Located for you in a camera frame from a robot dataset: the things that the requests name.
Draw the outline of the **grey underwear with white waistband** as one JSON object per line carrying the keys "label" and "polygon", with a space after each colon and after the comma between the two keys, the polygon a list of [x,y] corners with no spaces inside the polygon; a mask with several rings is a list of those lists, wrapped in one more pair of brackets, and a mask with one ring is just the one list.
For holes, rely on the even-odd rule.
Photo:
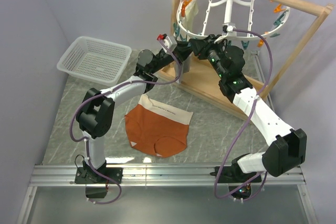
{"label": "grey underwear with white waistband", "polygon": [[181,84],[183,80],[183,76],[185,73],[188,73],[190,71],[190,65],[191,65],[191,59],[186,59],[183,63],[181,63],[181,74],[179,79],[176,81],[177,84]]}

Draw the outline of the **wooden clothes rack with tray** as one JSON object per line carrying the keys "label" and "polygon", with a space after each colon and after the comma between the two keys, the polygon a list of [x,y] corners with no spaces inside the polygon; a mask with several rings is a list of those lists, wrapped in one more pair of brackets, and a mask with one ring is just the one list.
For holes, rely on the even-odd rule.
{"label": "wooden clothes rack with tray", "polygon": [[177,37],[205,39],[207,37],[205,32],[209,20],[209,13],[212,8],[220,5],[225,5],[224,25],[233,28],[232,10],[235,5],[239,5],[249,10],[247,35],[237,36],[233,31],[229,31],[219,36],[219,39],[226,39],[228,41],[239,40],[244,49],[247,49],[249,41],[254,40],[259,41],[259,46],[265,45],[267,38],[274,37],[274,35],[278,34],[282,29],[292,9],[316,17],[272,81],[262,83],[241,72],[238,72],[237,77],[234,77],[233,71],[222,72],[219,67],[215,66],[217,63],[216,60],[203,59],[199,54],[195,54],[195,59],[191,61],[191,70],[183,74],[182,80],[179,82],[181,88],[241,119],[246,119],[246,116],[240,108],[233,104],[234,95],[238,93],[239,88],[253,87],[260,92],[260,97],[265,99],[334,9],[333,4],[328,4],[323,7],[303,0],[270,0],[271,2],[278,3],[274,12],[281,13],[281,15],[277,19],[273,30],[267,31],[260,36],[254,36],[252,35],[251,29],[253,27],[253,15],[255,13],[255,0],[208,0],[202,32],[196,34],[191,29],[188,29],[186,24],[197,15],[195,12],[197,1],[198,0],[172,0],[171,20],[173,27],[171,28],[171,32]]}

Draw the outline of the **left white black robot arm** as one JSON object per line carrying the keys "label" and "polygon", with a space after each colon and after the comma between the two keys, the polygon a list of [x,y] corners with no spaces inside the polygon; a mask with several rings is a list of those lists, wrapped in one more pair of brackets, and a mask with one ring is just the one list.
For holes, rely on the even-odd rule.
{"label": "left white black robot arm", "polygon": [[103,137],[110,130],[112,117],[116,107],[124,102],[150,91],[158,84],[155,73],[169,64],[176,62],[179,78],[182,74],[182,63],[192,50],[185,41],[177,42],[174,49],[166,52],[162,48],[157,54],[148,49],[138,54],[134,74],[126,81],[105,90],[91,88],[76,111],[73,122],[78,122],[82,130],[82,141],[85,142],[86,157],[80,177],[91,184],[104,183],[108,180],[107,162],[104,156]]}

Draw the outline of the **aluminium mounting rail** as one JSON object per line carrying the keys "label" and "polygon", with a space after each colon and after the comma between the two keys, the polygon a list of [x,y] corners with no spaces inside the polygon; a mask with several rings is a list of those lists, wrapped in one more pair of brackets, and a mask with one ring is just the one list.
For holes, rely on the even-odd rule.
{"label": "aluminium mounting rail", "polygon": [[[121,186],[213,186],[218,163],[110,164],[122,168]],[[29,186],[77,186],[75,165],[35,166]]]}

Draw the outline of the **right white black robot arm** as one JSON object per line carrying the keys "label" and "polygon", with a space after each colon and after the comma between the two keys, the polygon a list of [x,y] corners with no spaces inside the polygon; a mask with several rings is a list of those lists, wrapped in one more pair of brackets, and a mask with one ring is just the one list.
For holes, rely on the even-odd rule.
{"label": "right white black robot arm", "polygon": [[301,165],[306,159],[307,135],[284,122],[258,95],[243,75],[244,51],[227,42],[216,42],[217,36],[190,39],[194,55],[208,60],[218,74],[222,94],[241,109],[260,131],[268,148],[265,152],[244,154],[226,170],[233,180],[243,182],[251,174],[268,172],[278,177]]}

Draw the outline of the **white oval clip hanger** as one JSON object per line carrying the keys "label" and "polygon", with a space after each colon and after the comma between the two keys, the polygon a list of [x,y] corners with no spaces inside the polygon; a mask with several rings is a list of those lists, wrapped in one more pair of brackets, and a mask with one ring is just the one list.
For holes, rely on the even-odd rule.
{"label": "white oval clip hanger", "polygon": [[203,28],[202,31],[198,34],[194,33],[193,31],[186,30],[182,25],[182,17],[185,16],[185,8],[186,6],[191,2],[192,0],[180,0],[177,11],[176,11],[176,21],[173,23],[174,28],[174,35],[177,37],[180,37],[181,40],[186,40],[188,38],[197,38],[197,39],[203,39],[206,37],[206,27],[209,19],[209,13],[212,8],[225,5],[225,13],[224,13],[224,21],[223,25],[234,25],[232,23],[232,10],[234,4],[237,4],[239,6],[244,6],[249,8],[249,17],[248,17],[248,27],[247,27],[247,35],[246,36],[236,36],[236,37],[230,37],[235,38],[237,40],[241,40],[242,42],[248,42],[252,40],[256,40],[258,37],[251,34],[251,29],[253,26],[253,15],[254,15],[254,4],[255,0],[250,1],[242,1],[242,0],[220,0],[220,1],[213,1],[208,0],[208,7],[206,9],[205,19],[203,21]]}

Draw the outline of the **pale yellow hanging underwear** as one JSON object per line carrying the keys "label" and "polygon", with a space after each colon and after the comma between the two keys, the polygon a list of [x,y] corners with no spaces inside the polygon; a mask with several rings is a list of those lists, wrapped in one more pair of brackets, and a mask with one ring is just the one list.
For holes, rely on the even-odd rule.
{"label": "pale yellow hanging underwear", "polygon": [[193,20],[194,17],[198,14],[198,5],[197,0],[192,0],[185,8],[185,16],[182,17],[182,25],[188,30],[192,31],[193,29]]}

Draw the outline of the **white plastic perforated basket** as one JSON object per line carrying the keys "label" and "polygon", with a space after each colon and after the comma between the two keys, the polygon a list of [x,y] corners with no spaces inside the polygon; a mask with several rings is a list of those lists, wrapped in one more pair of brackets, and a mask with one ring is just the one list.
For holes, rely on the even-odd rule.
{"label": "white plastic perforated basket", "polygon": [[72,77],[111,87],[119,81],[131,53],[129,46],[80,36],[61,56],[57,69]]}

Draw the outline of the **orange underwear with beige waistband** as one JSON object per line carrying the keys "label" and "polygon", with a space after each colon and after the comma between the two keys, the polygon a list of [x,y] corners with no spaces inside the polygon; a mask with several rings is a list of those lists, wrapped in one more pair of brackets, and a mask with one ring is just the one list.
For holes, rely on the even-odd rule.
{"label": "orange underwear with beige waistband", "polygon": [[142,153],[167,158],[187,148],[193,113],[141,95],[124,116],[130,146]]}

